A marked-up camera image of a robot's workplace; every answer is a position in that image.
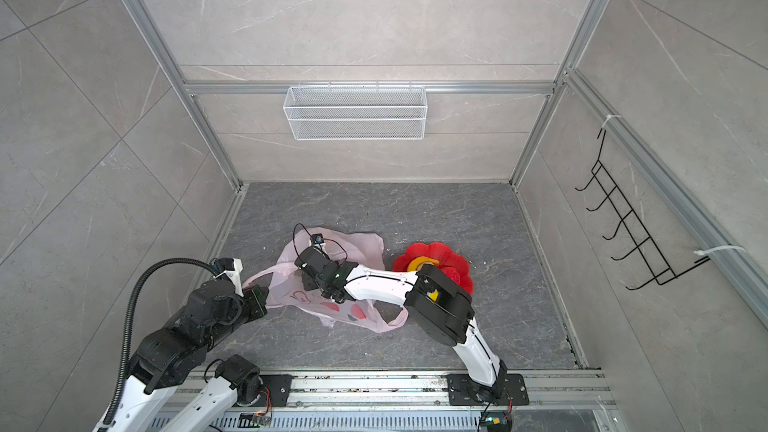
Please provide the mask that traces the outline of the yellow fake banana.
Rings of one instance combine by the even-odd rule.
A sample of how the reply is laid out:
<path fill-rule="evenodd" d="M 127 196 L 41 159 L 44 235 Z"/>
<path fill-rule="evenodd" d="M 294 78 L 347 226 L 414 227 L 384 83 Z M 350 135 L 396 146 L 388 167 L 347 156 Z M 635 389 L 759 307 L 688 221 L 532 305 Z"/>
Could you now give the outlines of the yellow fake banana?
<path fill-rule="evenodd" d="M 432 265 L 432 266 L 439 266 L 439 261 L 428 257 L 428 256 L 419 256 L 414 258 L 408 265 L 406 270 L 408 272 L 416 272 L 419 271 L 422 267 L 425 265 Z"/>

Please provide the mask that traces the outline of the red flower-shaped plate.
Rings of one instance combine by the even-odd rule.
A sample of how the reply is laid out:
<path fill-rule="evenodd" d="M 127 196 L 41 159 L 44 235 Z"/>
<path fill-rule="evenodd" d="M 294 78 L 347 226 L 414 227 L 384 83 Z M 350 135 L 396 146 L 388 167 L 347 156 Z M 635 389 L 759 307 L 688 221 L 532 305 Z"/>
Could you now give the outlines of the red flower-shaped plate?
<path fill-rule="evenodd" d="M 462 282 L 459 285 L 469 295 L 474 293 L 474 282 L 470 277 L 469 262 L 462 255 L 455 253 L 448 245 L 442 242 L 433 243 L 414 243 L 407 247 L 405 252 L 398 256 L 392 265 L 394 272 L 408 272 L 407 265 L 416 257 L 428 256 L 439 261 L 439 268 L 442 271 L 444 267 L 453 267 L 462 275 Z"/>

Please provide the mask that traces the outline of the pink printed plastic bag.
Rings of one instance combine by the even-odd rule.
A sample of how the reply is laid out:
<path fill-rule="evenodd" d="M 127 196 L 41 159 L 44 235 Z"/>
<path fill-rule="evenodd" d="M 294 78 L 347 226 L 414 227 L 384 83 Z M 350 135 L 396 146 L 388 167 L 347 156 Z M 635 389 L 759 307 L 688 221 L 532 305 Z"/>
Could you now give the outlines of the pink printed plastic bag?
<path fill-rule="evenodd" d="M 243 287 L 267 276 L 269 309 L 294 306 L 328 327 L 349 323 L 390 332 L 408 319 L 405 295 L 416 275 L 386 271 L 383 253 L 383 239 L 375 233 L 300 227 L 276 264 L 245 280 Z"/>

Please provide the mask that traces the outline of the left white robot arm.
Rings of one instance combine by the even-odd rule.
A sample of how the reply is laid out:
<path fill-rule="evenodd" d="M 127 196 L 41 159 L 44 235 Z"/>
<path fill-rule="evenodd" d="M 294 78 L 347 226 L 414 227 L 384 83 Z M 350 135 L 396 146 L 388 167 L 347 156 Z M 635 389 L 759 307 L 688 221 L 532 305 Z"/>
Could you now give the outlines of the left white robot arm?
<path fill-rule="evenodd" d="M 242 286 L 235 272 L 215 274 L 188 296 L 186 304 L 131 350 L 134 313 L 149 274 L 143 274 L 129 298 L 118 376 L 110 404 L 97 431 L 144 431 L 156 412 L 201 365 L 209 351 L 240 326 L 267 315 L 269 290 Z M 234 355 L 218 366 L 201 394 L 168 424 L 168 431 L 202 431 L 237 402 L 251 404 L 262 392 L 258 366 Z"/>

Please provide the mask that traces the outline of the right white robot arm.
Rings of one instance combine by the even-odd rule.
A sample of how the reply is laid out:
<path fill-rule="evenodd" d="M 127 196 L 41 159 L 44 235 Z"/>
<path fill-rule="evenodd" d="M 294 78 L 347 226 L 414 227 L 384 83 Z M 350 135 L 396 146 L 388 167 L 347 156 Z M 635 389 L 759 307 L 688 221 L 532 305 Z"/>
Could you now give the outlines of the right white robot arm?
<path fill-rule="evenodd" d="M 381 271 L 334 261 L 315 246 L 301 252 L 295 265 L 307 289 L 317 289 L 336 303 L 374 300 L 404 308 L 427 335 L 453 348 L 474 383 L 471 393 L 478 401 L 498 402 L 506 397 L 506 364 L 480 332 L 470 294 L 437 266 L 428 264 L 413 272 Z"/>

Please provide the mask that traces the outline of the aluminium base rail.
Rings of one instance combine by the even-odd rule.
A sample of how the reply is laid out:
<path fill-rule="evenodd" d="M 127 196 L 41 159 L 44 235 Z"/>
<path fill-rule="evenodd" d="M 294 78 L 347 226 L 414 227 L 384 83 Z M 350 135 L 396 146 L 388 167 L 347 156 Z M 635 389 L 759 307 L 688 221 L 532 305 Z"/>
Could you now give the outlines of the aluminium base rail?
<path fill-rule="evenodd" d="M 550 430 L 625 428 L 597 370 L 509 374 L 500 399 L 471 398 L 466 375 L 448 371 L 267 372 L 250 406 L 222 379 L 197 369 L 178 388 L 119 412 L 118 431 L 515 431 L 533 414 Z"/>

